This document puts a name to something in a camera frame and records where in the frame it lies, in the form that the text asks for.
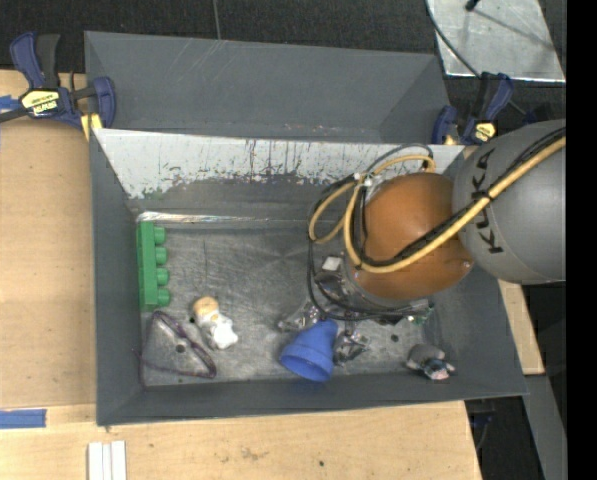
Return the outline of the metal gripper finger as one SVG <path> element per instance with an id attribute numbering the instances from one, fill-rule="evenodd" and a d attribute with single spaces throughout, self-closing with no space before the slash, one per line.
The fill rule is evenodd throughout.
<path id="1" fill-rule="evenodd" d="M 282 316 L 277 323 L 280 332 L 301 332 L 321 320 L 320 310 L 312 303 L 305 303 L 296 310 Z"/>
<path id="2" fill-rule="evenodd" d="M 342 331 L 333 347 L 333 361 L 337 366 L 354 360 L 370 349 L 371 339 L 357 330 Z"/>

